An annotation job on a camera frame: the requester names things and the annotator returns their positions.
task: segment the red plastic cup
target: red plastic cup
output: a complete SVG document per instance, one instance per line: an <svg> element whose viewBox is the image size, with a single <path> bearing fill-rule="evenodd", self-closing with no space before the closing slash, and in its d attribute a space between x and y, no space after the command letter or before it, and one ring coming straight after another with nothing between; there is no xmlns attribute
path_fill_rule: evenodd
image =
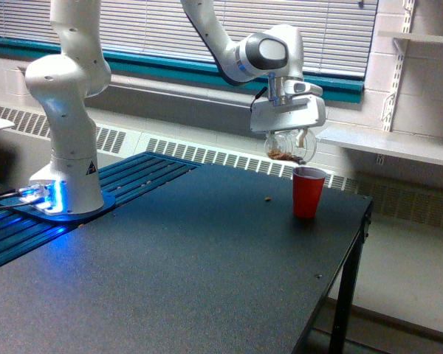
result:
<svg viewBox="0 0 443 354"><path fill-rule="evenodd" d="M326 173L318 168L300 166L293 171L294 215L311 219L317 212Z"/></svg>

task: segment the cable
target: cable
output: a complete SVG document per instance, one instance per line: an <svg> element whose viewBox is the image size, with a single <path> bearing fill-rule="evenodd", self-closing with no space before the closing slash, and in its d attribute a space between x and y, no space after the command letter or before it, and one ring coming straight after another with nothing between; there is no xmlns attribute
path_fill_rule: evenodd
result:
<svg viewBox="0 0 443 354"><path fill-rule="evenodd" d="M263 93L264 92L266 92L267 91L267 87L265 86L265 87L263 87L255 96L254 96L254 99L253 99L253 101L251 102L251 105L250 105L250 112L253 112L253 105L254 105L254 102L259 98L259 97L261 97L262 95L263 95Z"/></svg>
<svg viewBox="0 0 443 354"><path fill-rule="evenodd" d="M36 204L36 201L29 201L27 203L20 203L20 204L13 204L13 205L4 205L4 206L0 206L0 210L3 209L12 209L12 208L16 208L16 207L24 207L26 205L30 205L30 204Z"/></svg>
<svg viewBox="0 0 443 354"><path fill-rule="evenodd" d="M10 192L10 193L1 194L0 200L5 199L5 198L9 198L9 197L16 197L17 195L20 195L20 192Z"/></svg>

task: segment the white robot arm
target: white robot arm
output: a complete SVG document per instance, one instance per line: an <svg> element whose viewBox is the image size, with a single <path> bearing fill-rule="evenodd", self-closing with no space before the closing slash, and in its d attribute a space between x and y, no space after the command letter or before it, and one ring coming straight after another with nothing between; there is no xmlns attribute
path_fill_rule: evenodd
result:
<svg viewBox="0 0 443 354"><path fill-rule="evenodd" d="M213 9L213 0L181 0L190 22L215 58L225 80L233 85L267 75L268 98L253 105L251 130L271 134L323 125L322 88L303 81L300 31L278 25L233 42Z"/></svg>
<svg viewBox="0 0 443 354"><path fill-rule="evenodd" d="M51 25L61 40L61 54L32 62L26 84L42 104L51 130L51 162L30 179L47 186L35 207L48 215L85 214L103 205L97 170L95 123L84 99L110 82L100 46L100 0L52 0Z"/></svg>

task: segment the window blinds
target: window blinds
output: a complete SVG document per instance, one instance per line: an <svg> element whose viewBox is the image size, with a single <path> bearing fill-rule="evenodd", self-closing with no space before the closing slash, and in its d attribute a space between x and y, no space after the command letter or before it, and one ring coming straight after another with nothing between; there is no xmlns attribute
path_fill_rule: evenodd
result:
<svg viewBox="0 0 443 354"><path fill-rule="evenodd" d="M57 43L50 0L0 0L0 36ZM275 24L300 29L304 71L363 77L377 0L215 0L234 41ZM102 0L104 49L213 62L179 0Z"/></svg>

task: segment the warning label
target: warning label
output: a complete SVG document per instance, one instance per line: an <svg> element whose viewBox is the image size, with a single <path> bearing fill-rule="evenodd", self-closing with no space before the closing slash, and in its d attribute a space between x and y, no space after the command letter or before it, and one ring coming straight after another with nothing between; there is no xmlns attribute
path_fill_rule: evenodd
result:
<svg viewBox="0 0 443 354"><path fill-rule="evenodd" d="M90 166L89 166L89 168L87 169L87 173L86 173L86 175L91 175L91 174L93 174L93 173L95 173L95 172L97 172L97 169L95 168L94 162L93 162L93 161L90 161Z"/></svg>

